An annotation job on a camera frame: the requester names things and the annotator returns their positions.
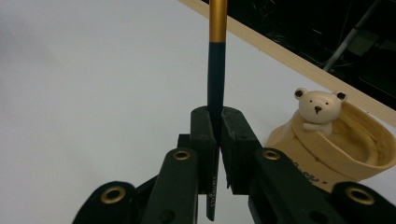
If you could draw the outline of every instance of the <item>white table surface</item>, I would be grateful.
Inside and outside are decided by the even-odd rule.
[[[175,0],[1,1],[0,223],[71,223],[99,186],[158,174],[206,104],[207,42],[208,20]],[[263,142],[294,90],[324,90],[231,34],[225,87]],[[396,203],[395,169],[362,183]],[[221,162],[215,223],[253,223]]]

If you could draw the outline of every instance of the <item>bear face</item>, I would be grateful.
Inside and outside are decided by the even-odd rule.
[[[335,91],[308,91],[299,88],[294,92],[294,97],[299,100],[300,115],[309,122],[327,124],[337,119],[341,113],[342,103],[347,95]]]

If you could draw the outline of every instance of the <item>metal rod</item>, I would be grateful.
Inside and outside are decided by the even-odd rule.
[[[355,25],[355,27],[352,28],[352,30],[349,32],[349,34],[344,39],[343,43],[341,43],[340,47],[338,47],[338,49],[335,51],[335,53],[332,55],[332,57],[326,63],[326,65],[323,68],[324,71],[328,72],[332,68],[332,66],[338,61],[338,58],[340,58],[341,54],[347,49],[349,44],[353,41],[353,39],[356,37],[356,35],[361,30],[361,27],[367,22],[367,20],[370,18],[370,16],[375,11],[376,7],[378,7],[378,5],[381,2],[382,2],[382,0],[376,0],[371,4],[369,9],[367,9],[366,13],[364,13],[364,15],[361,17],[359,22]]]

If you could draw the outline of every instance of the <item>bear nose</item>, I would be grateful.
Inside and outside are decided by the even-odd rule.
[[[320,106],[315,106],[315,111],[318,113],[319,111],[321,110],[321,107]]]

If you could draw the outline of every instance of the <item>brass grommet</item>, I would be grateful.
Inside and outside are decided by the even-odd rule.
[[[190,152],[185,150],[179,150],[174,153],[174,158],[178,161],[188,160],[191,157]]]
[[[276,161],[279,160],[280,155],[272,150],[265,150],[262,155],[264,156],[264,158],[268,159],[268,160],[272,160],[272,161]]]
[[[346,188],[346,195],[357,203],[371,205],[375,203],[375,198],[364,189],[355,187]]]
[[[125,188],[121,186],[113,186],[106,189],[100,199],[102,203],[117,203],[125,197]]]

